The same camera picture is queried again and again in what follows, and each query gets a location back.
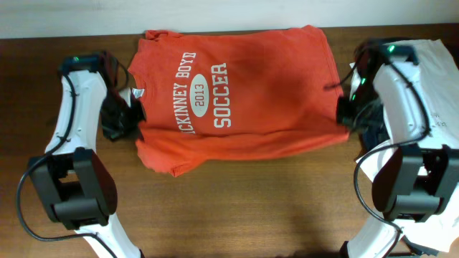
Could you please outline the red soccer t-shirt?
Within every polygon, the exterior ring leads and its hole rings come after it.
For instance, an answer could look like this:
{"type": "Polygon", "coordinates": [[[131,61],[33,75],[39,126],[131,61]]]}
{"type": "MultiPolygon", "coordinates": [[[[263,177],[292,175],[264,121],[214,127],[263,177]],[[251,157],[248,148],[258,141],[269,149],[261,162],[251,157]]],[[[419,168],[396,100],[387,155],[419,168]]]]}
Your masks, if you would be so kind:
{"type": "Polygon", "coordinates": [[[336,123],[332,51],[311,25],[220,36],[150,30],[128,70],[146,116],[138,156],[159,173],[283,158],[349,136],[336,123]]]}

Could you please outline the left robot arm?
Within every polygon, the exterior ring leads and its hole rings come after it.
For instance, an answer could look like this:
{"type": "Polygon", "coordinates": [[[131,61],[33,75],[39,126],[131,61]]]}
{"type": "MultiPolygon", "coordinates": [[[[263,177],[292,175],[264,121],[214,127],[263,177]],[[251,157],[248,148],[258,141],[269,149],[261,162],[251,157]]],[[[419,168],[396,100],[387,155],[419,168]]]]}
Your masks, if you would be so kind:
{"type": "Polygon", "coordinates": [[[42,242],[83,238],[99,257],[142,257],[116,214],[115,181],[96,153],[99,130],[116,141],[134,131],[145,115],[128,86],[118,86],[127,69],[109,52],[70,56],[60,66],[62,102],[43,156],[30,158],[16,190],[15,207],[28,235],[42,242]],[[53,222],[70,234],[40,236],[24,220],[21,193],[32,181],[53,222]]]}

